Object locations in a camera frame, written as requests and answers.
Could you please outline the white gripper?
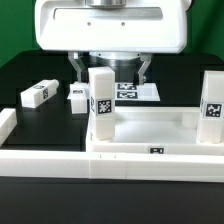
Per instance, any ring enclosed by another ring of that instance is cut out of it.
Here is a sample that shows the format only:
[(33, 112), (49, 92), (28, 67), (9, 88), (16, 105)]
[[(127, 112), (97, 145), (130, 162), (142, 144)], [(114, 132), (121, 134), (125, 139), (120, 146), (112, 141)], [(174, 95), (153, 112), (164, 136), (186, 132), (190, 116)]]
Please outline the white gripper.
[(78, 82), (88, 81), (81, 51), (141, 53), (133, 84), (143, 85), (150, 53), (178, 53), (185, 48), (186, 3), (125, 0), (121, 6), (98, 7), (87, 0), (37, 0), (35, 33), (42, 49), (70, 51)]

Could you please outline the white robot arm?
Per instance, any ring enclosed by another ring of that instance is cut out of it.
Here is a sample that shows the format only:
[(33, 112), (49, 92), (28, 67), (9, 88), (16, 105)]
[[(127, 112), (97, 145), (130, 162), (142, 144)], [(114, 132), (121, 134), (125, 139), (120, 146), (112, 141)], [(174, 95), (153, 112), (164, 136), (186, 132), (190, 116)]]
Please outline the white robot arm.
[(179, 53), (187, 43), (192, 0), (36, 0), (35, 34), (44, 50), (66, 51), (77, 77), (87, 52), (113, 67), (120, 80), (145, 82), (156, 53)]

